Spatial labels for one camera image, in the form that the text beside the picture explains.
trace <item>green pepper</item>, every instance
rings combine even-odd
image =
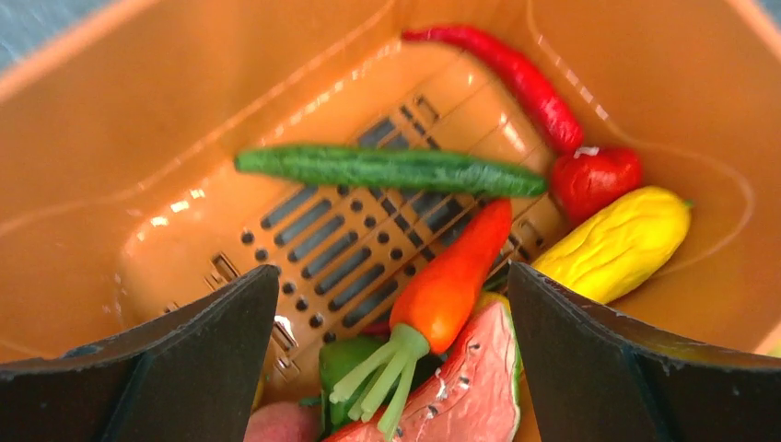
[[[339,403],[331,403],[328,400],[333,386],[358,364],[377,351],[384,343],[385,341],[380,338],[358,335],[354,338],[334,341],[322,346],[320,350],[320,381],[322,397],[321,420],[324,436],[330,436],[352,422],[347,413],[366,389],[371,379],[365,379],[350,399]],[[434,372],[442,366],[442,363],[442,359],[436,355],[424,356],[416,366],[412,389],[416,389],[434,376]],[[387,402],[390,401],[390,398],[393,396],[392,393],[396,390],[397,383],[398,379],[391,387],[390,393],[383,404],[387,405]]]

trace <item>gray surface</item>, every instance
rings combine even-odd
[[[113,1],[0,0],[0,71]],[[758,1],[781,23],[781,0]]]

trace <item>orange carrot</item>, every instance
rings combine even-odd
[[[455,242],[404,288],[390,312],[390,339],[333,386],[330,401],[347,401],[371,377],[348,413],[351,419],[366,422],[399,378],[378,422],[379,431],[391,440],[418,359],[429,352],[441,355],[453,344],[507,241],[511,224],[508,199],[494,200],[483,208]]]

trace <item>green cucumber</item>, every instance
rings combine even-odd
[[[544,193],[547,180],[519,165],[430,149],[282,144],[239,153],[236,171],[315,185],[391,188],[488,197]]]

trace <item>yellow vegetable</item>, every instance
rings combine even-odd
[[[472,308],[472,316],[476,315],[477,312],[483,308],[488,307],[488,305],[494,301],[501,302],[505,305],[507,311],[510,311],[510,301],[507,299],[507,297],[497,292],[482,292],[480,297],[477,298],[477,302],[474,303],[474,307]]]
[[[670,191],[643,187],[599,211],[531,266],[581,296],[607,304],[667,262],[690,223],[689,204]]]

